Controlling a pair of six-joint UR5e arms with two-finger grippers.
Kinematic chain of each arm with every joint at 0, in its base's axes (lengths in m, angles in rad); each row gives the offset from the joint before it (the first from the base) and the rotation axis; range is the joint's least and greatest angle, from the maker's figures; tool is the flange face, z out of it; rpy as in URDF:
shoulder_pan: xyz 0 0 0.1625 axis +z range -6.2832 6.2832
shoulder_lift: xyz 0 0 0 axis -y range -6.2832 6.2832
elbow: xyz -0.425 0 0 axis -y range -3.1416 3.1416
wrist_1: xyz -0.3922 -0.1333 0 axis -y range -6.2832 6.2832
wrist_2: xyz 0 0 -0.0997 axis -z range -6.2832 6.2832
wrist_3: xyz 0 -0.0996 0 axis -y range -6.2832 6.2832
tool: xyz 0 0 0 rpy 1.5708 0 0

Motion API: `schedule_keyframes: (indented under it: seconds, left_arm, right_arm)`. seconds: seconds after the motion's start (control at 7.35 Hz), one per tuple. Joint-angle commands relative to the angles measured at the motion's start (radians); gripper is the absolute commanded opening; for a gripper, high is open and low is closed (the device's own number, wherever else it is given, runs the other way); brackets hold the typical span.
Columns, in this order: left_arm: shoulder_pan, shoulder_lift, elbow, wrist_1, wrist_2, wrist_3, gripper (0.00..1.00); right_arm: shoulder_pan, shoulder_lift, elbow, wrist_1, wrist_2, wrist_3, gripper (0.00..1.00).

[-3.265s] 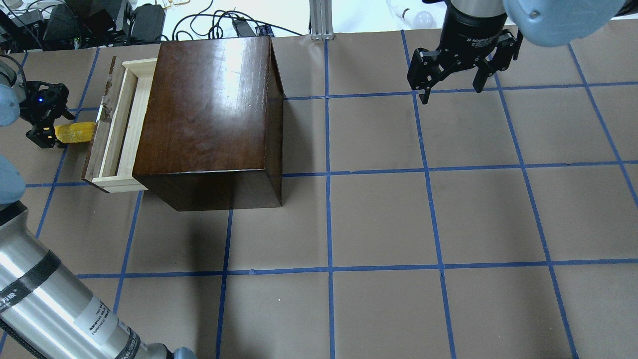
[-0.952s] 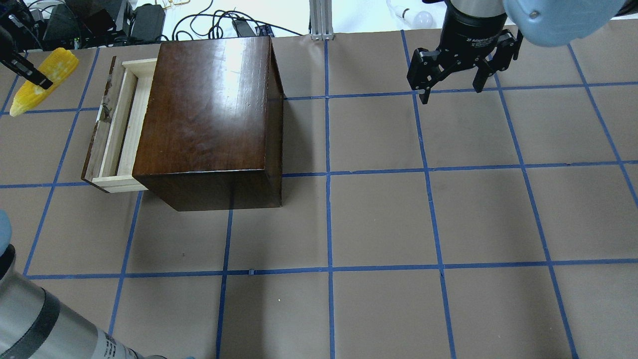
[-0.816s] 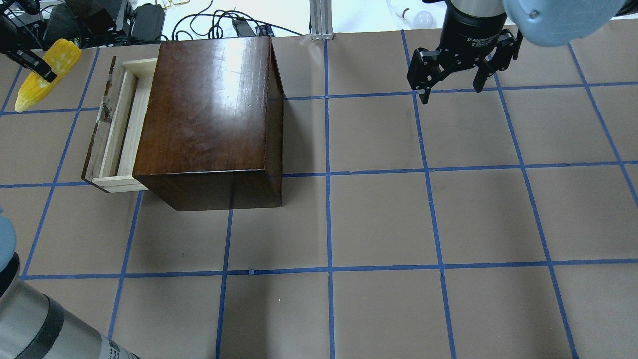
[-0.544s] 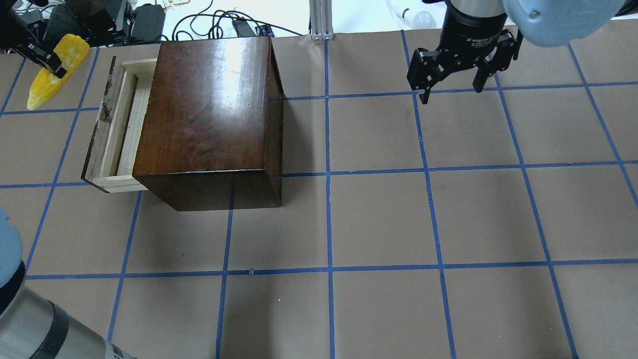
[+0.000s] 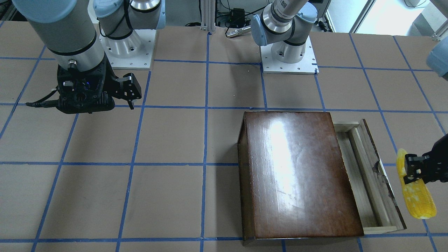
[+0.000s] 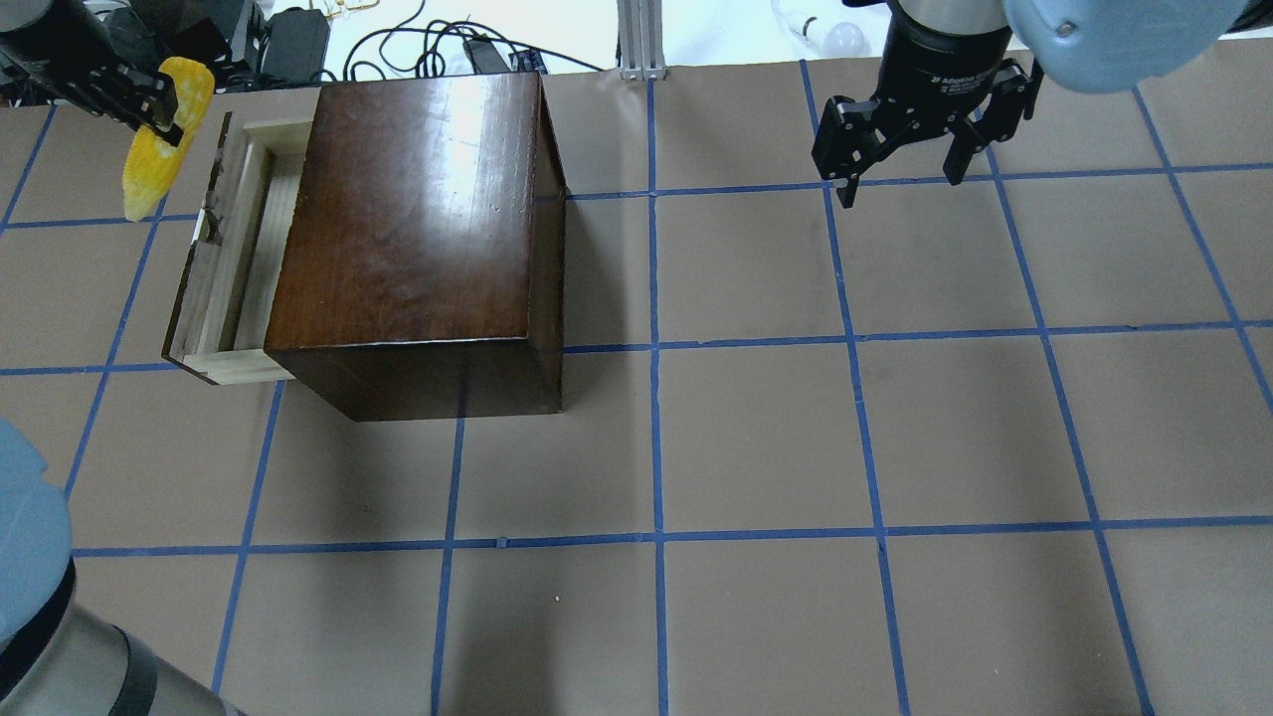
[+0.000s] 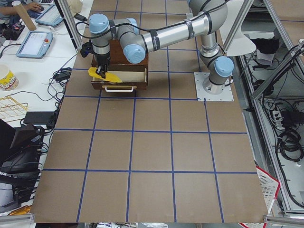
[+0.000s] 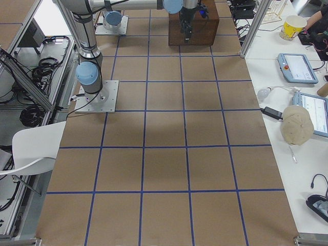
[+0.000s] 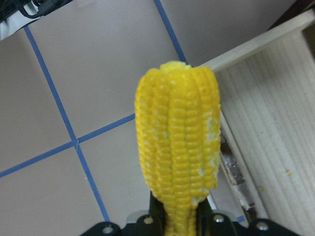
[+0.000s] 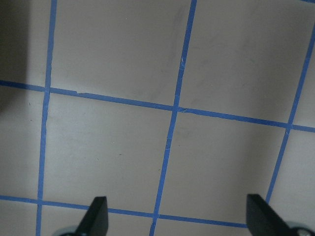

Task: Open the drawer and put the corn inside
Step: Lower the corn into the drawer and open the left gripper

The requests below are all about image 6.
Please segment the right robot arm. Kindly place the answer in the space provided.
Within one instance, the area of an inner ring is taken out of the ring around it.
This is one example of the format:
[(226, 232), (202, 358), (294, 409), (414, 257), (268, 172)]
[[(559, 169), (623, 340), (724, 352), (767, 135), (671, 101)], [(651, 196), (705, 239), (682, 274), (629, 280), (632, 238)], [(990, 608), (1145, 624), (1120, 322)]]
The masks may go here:
[(811, 148), (844, 208), (899, 148), (950, 138), (951, 185), (1032, 118), (1045, 79), (1104, 94), (1169, 76), (1221, 37), (1270, 25), (1268, 1), (891, 1), (868, 99), (833, 96)]

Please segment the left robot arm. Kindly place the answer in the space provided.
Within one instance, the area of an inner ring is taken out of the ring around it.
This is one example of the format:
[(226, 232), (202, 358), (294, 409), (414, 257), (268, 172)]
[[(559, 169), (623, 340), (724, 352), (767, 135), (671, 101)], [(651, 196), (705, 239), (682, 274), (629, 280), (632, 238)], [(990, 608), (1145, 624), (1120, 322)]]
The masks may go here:
[[(5, 1), (3, 54), (53, 96), (132, 127), (123, 218), (149, 217), (207, 112), (213, 73), (179, 56), (137, 68), (81, 1)], [(227, 698), (78, 603), (67, 498), (9, 422), (1, 468), (3, 712), (236, 715)]]

